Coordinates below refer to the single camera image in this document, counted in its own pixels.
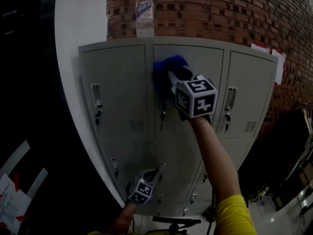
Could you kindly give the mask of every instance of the floor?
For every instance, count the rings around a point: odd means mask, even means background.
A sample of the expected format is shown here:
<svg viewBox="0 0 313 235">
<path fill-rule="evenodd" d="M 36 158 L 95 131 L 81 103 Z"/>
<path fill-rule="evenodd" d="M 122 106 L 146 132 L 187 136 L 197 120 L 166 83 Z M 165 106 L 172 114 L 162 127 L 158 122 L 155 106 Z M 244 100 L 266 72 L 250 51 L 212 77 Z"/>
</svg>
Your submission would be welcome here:
<svg viewBox="0 0 313 235">
<path fill-rule="evenodd" d="M 271 198 L 264 198 L 257 203 L 249 204 L 251 219 L 258 235 L 300 235 L 307 229 L 313 220 L 313 209 L 300 217 L 300 205 L 310 205 L 313 202 L 313 195 L 303 201 L 303 193 L 294 198 L 287 206 L 276 212 L 275 205 Z M 168 229 L 169 224 L 152 221 L 152 216 L 135 215 L 134 231 L 144 234 L 147 231 L 156 229 Z M 200 219 L 201 224 L 187 228 L 190 235 L 206 235 L 209 223 L 202 216 L 191 216 L 184 218 Z M 210 235 L 213 235 L 215 223 L 212 224 Z"/>
</svg>

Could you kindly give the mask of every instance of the ventilation slot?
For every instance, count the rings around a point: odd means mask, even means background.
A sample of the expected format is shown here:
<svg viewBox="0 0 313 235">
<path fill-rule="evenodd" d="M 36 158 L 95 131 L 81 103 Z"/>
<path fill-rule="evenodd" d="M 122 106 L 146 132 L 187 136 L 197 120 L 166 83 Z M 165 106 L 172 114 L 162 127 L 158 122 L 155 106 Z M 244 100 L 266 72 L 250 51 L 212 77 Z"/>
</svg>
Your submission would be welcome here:
<svg viewBox="0 0 313 235">
<path fill-rule="evenodd" d="M 256 127 L 256 122 L 248 122 L 246 124 L 245 132 L 254 132 Z"/>
<path fill-rule="evenodd" d="M 144 121 L 129 120 L 129 128 L 131 132 L 145 132 Z"/>
</svg>

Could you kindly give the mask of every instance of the bottle label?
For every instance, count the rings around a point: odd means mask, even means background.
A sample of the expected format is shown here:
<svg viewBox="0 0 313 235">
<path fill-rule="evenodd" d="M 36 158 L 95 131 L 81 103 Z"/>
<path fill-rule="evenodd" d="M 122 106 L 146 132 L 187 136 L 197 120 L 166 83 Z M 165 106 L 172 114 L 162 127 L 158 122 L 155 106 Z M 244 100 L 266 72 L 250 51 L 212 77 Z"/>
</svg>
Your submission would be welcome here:
<svg viewBox="0 0 313 235">
<path fill-rule="evenodd" d="M 145 2 L 137 6 L 136 18 L 139 18 L 139 17 L 153 19 L 153 3 L 152 2 Z"/>
</svg>

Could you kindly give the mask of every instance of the brick wall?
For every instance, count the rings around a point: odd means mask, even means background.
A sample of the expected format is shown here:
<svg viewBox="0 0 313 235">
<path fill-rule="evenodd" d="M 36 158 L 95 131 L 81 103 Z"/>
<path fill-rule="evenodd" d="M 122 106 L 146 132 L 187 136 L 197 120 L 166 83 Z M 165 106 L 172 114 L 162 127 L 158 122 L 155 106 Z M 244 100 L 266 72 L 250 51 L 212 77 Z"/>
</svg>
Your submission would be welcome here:
<svg viewBox="0 0 313 235">
<path fill-rule="evenodd" d="M 135 1 L 107 0 L 108 40 L 136 36 Z M 153 1 L 156 36 L 262 43 L 287 54 L 259 140 L 295 102 L 313 102 L 313 0 Z"/>
</svg>

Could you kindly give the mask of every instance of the blue cloth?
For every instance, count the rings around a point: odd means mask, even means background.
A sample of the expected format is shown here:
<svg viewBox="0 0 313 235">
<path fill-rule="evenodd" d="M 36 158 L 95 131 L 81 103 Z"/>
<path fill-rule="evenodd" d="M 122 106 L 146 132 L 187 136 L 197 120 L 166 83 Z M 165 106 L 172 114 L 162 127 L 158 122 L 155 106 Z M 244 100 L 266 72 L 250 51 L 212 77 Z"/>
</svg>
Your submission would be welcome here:
<svg viewBox="0 0 313 235">
<path fill-rule="evenodd" d="M 154 85 L 163 109 L 167 108 L 166 101 L 168 99 L 172 102 L 175 101 L 175 97 L 171 92 L 172 84 L 167 72 L 172 71 L 178 78 L 180 78 L 181 74 L 183 74 L 183 72 L 181 72 L 183 69 L 182 66 L 185 65 L 188 66 L 188 63 L 180 55 L 175 55 L 165 59 L 164 61 L 154 63 L 152 79 L 154 81 Z M 188 77 L 188 74 L 184 75 L 184 80 L 191 79 L 191 77 Z"/>
</svg>

